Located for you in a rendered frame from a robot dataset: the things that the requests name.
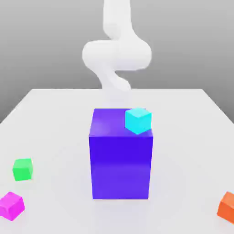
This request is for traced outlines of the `small cyan cube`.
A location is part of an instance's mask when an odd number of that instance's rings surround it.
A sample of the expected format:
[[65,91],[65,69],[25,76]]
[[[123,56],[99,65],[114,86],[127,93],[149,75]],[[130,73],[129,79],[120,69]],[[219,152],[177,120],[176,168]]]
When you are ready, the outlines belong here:
[[125,111],[125,128],[139,135],[151,129],[152,113],[145,108],[132,108]]

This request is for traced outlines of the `small green cube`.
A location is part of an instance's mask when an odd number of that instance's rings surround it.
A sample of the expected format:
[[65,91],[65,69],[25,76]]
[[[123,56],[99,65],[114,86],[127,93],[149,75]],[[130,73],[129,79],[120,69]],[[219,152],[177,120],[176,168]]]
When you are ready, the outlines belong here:
[[32,159],[16,159],[13,164],[12,172],[15,181],[31,180],[33,174]]

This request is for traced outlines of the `small magenta cube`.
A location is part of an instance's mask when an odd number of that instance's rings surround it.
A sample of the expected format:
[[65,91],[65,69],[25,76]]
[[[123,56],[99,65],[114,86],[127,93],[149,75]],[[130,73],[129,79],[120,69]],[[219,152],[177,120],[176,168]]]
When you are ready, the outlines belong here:
[[0,216],[13,221],[25,210],[21,196],[8,192],[0,199]]

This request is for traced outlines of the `small orange cube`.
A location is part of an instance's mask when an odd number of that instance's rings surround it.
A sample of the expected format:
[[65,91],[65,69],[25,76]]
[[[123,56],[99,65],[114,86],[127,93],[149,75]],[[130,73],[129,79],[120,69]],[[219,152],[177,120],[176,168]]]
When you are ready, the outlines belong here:
[[217,215],[234,224],[234,194],[226,192],[220,201]]

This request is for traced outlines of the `large purple box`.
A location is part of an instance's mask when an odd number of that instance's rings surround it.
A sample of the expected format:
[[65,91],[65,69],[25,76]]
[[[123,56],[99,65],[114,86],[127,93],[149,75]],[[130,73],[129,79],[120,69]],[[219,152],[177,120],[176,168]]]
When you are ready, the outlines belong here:
[[153,132],[125,127],[126,109],[94,109],[89,133],[93,199],[148,199]]

